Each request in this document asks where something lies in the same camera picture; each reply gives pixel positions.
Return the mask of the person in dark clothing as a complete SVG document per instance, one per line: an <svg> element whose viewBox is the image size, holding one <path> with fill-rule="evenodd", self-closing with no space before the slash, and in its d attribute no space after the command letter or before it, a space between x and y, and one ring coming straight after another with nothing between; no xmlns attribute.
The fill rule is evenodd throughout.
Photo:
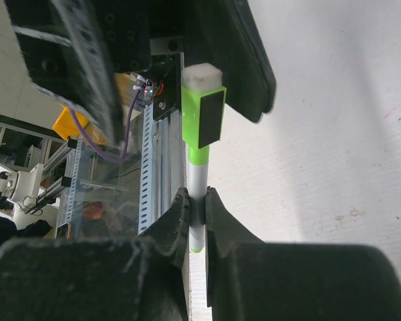
<svg viewBox="0 0 401 321"><path fill-rule="evenodd" d="M44 237L52 230L52 226L45 220L37 220L23 229L18 229L16 224L9 219L0 216L0 247L10 239L16 237Z"/></svg>

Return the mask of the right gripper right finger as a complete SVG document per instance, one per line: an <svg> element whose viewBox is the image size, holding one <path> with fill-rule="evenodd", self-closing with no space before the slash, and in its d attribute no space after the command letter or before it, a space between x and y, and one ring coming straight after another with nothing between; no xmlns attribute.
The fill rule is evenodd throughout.
<svg viewBox="0 0 401 321"><path fill-rule="evenodd" d="M388 258L356 244L267 243L205 198L207 304L214 320L401 320Z"/></svg>

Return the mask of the yellow storage bin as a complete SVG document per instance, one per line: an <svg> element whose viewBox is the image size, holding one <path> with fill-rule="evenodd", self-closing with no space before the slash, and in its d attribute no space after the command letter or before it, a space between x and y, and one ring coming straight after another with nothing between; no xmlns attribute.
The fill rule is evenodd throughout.
<svg viewBox="0 0 401 321"><path fill-rule="evenodd" d="M53 130L63 140L67 140L71 136L78 136L80 131L74 123L74 120L70 114L70 109L65 105L61 105L61 107L63 110L55 121ZM84 115L76 112L76 116L86 134L95 144L106 144L108 142L108 139L102 134L102 132L93 124L91 124Z"/></svg>

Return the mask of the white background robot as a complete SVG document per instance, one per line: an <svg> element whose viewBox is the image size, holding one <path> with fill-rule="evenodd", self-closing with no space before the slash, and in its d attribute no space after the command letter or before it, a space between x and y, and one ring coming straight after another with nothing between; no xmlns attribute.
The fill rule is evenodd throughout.
<svg viewBox="0 0 401 321"><path fill-rule="evenodd" d="M0 163L0 216L13 221L35 205L41 191L44 165L14 171Z"/></svg>

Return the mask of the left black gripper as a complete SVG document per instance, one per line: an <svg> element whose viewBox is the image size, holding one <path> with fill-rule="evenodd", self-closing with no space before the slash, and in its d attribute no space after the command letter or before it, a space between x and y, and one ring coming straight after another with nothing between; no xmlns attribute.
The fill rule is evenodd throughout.
<svg viewBox="0 0 401 321"><path fill-rule="evenodd" d="M186 66L210 63L222 71L226 103L247 120L258 123L273 109L276 79L247 1L4 5L33 85L86 116L114 145L124 139L114 71L143 72L154 56L183 48Z"/></svg>

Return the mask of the aluminium front rail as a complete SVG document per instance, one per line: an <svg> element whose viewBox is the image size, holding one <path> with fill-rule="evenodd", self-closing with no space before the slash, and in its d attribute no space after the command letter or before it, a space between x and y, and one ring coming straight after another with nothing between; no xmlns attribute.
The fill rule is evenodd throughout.
<svg viewBox="0 0 401 321"><path fill-rule="evenodd" d="M181 109L155 121L156 220L151 225L154 243L153 289L147 302L148 320L188 320L188 213L186 155L182 140Z"/></svg>

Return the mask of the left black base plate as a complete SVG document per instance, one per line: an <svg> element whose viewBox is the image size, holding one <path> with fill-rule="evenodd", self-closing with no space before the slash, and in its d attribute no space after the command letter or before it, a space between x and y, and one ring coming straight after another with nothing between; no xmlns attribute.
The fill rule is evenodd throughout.
<svg viewBox="0 0 401 321"><path fill-rule="evenodd" d="M155 121L163 120L181 109L181 63L181 53L154 57L151 80L158 85L152 101Z"/></svg>

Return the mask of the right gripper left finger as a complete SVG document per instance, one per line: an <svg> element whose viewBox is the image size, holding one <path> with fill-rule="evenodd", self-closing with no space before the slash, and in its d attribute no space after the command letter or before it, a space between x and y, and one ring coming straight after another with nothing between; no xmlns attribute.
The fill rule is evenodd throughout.
<svg viewBox="0 0 401 321"><path fill-rule="evenodd" d="M0 320L187 320L189 215L180 188L136 237L8 241L0 248Z"/></svg>

